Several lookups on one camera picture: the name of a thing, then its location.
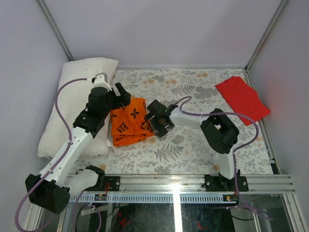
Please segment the white pillow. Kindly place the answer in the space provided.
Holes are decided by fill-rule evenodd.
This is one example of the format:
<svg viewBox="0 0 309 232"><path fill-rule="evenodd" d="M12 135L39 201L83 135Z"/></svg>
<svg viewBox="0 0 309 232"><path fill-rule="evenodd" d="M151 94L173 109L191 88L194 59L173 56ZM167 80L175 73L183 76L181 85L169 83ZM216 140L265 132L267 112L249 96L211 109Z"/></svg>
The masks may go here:
<svg viewBox="0 0 309 232"><path fill-rule="evenodd" d="M106 73L108 84L111 83L115 74L118 61L109 58L86 58L78 61L70 61L63 64L59 87L65 83L78 78L93 78L98 73ZM88 102L93 85L91 81L78 81L66 86L58 97L60 113L66 120L69 128L79 113L85 108ZM112 146L108 137L108 124L110 117L105 119L104 127L99 131L94 140L83 150L80 157L106 156ZM60 119L56 108L53 107L45 131L38 146L38 157L52 158L68 139L68 131Z"/></svg>

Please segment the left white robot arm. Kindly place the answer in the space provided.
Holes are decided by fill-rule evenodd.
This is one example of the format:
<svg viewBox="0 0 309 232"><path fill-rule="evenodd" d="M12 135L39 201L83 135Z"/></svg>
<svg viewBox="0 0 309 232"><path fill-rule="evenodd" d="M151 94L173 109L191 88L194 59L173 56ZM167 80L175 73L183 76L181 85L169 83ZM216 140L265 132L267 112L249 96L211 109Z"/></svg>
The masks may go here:
<svg viewBox="0 0 309 232"><path fill-rule="evenodd" d="M68 141L39 174L30 174L26 178L31 203L58 215L66 208L72 196L88 188L99 191L105 187L104 170L93 165L70 180L67 180L67 176L81 153L105 125L110 111L130 104L131 95L121 83L115 86L119 95L105 87L91 89L85 109L79 113L69 130Z"/></svg>

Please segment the orange patterned pillowcase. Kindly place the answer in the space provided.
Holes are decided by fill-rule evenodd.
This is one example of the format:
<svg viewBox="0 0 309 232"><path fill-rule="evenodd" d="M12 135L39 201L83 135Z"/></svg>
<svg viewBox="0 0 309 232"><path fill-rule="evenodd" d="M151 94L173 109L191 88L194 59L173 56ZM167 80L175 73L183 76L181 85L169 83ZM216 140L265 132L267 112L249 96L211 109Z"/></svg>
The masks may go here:
<svg viewBox="0 0 309 232"><path fill-rule="evenodd" d="M132 145L154 135L147 115L146 100L131 98L127 106L111 111L112 142L115 147Z"/></svg>

